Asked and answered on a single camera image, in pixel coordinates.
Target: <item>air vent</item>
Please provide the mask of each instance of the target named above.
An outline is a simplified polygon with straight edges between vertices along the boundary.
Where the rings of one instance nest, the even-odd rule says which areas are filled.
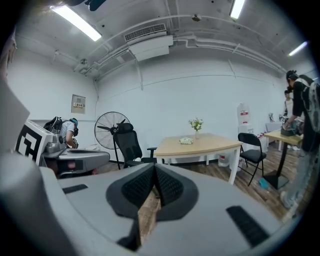
[[[165,24],[152,25],[152,26],[147,26],[147,27],[138,29],[129,34],[126,34],[124,36],[124,39],[126,42],[129,42],[131,40],[134,40],[143,36],[147,36],[147,35],[158,33],[158,32],[166,32],[166,31],[167,30],[166,30]]]

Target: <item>jeans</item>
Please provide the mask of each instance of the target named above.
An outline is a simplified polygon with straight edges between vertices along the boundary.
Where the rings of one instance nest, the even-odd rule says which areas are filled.
[[[302,149],[300,150],[298,164],[296,167],[296,176],[292,184],[289,185],[284,197],[282,198],[282,203],[286,208],[290,208],[296,200],[299,201],[300,199],[302,199],[304,192],[308,186],[317,154],[320,154],[320,151],[318,149],[311,152],[306,152]],[[318,156],[318,163],[316,167],[316,179],[318,179],[320,167],[319,157],[320,155]]]

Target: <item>standing fan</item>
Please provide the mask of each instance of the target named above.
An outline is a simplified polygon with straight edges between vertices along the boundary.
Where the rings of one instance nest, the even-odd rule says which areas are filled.
[[[114,150],[116,162],[120,170],[118,160],[118,145],[114,140],[114,134],[118,131],[118,124],[129,123],[128,118],[119,112],[107,112],[98,118],[94,126],[94,136],[98,143],[109,150]]]

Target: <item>table leg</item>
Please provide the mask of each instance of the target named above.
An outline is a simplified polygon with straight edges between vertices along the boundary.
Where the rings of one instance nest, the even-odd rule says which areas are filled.
[[[267,180],[275,189],[280,189],[289,181],[286,177],[281,176],[282,167],[284,166],[287,155],[288,143],[283,143],[282,155],[279,163],[278,170],[264,175],[264,179]]]
[[[239,164],[239,157],[240,157],[240,147],[237,147],[234,150],[233,161],[230,165],[231,173],[230,173],[229,183],[231,185],[233,185],[235,182],[235,178],[236,178],[236,174],[237,174],[237,170],[238,170],[238,164]]]

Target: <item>white table leg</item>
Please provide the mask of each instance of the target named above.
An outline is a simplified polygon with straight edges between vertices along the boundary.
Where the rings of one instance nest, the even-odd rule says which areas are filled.
[[[231,163],[232,165],[230,166],[231,173],[230,173],[229,183],[231,185],[233,185],[235,182],[235,178],[236,178],[236,174],[237,174],[237,170],[238,170],[238,164],[239,164],[239,157],[240,157],[240,147],[237,147],[234,150],[233,161]]]

